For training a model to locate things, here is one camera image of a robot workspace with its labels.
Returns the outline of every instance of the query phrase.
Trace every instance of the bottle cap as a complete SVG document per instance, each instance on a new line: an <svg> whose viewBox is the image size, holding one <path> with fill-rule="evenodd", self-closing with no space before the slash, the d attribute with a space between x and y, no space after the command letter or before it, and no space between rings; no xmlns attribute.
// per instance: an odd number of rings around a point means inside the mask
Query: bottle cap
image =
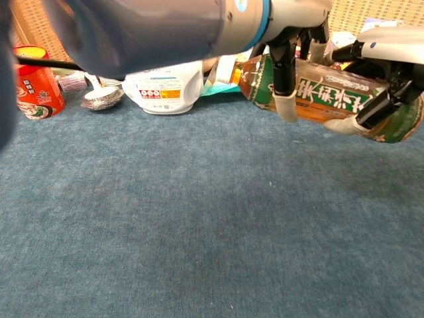
<svg viewBox="0 0 424 318"><path fill-rule="evenodd" d="M237 60L236 56L234 55L221 56L217 66L217 75L216 75L217 81L221 83L225 83L225 84L231 83L231 76L233 74L236 60Z"/></svg>

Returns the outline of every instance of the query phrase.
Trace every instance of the blue ring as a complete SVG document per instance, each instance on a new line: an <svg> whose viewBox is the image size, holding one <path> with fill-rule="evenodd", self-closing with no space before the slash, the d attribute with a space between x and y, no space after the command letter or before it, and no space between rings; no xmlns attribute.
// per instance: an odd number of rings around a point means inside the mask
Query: blue ring
<svg viewBox="0 0 424 318"><path fill-rule="evenodd" d="M260 38L262 38L262 35L265 33L266 26L268 25L268 19L270 17L270 0L262 0L262 3L264 8L262 10L262 20L260 21L258 32L243 51L247 51L249 48L258 43Z"/></svg>

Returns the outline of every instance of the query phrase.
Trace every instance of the white plastic container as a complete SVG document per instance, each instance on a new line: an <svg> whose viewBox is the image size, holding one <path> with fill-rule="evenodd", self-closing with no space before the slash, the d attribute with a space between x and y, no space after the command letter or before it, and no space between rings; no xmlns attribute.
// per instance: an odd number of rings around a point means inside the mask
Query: white plastic container
<svg viewBox="0 0 424 318"><path fill-rule="evenodd" d="M189 111L203 88L202 61L126 76L124 92L146 113L177 115Z"/></svg>

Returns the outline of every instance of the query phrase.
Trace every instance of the woven wall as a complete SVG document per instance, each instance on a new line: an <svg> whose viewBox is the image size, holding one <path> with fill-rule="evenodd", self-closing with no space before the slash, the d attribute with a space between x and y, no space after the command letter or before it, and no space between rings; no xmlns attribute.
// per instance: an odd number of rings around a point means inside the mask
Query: woven wall
<svg viewBox="0 0 424 318"><path fill-rule="evenodd" d="M40 0L13 0L12 8L17 44L39 45L47 49L52 58L69 60L46 18ZM333 0L330 29L348 30L357 35L366 17L424 25L424 0Z"/></svg>

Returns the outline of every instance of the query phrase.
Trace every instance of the red can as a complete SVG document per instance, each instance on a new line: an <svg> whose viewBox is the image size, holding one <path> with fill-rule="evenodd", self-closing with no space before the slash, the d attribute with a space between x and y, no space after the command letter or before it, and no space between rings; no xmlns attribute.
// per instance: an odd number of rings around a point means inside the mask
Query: red can
<svg viewBox="0 0 424 318"><path fill-rule="evenodd" d="M45 49L37 46L20 46L14 49L17 56L49 59ZM40 120L55 116L65 108L65 101L53 72L40 66L16 65L17 105L29 119Z"/></svg>

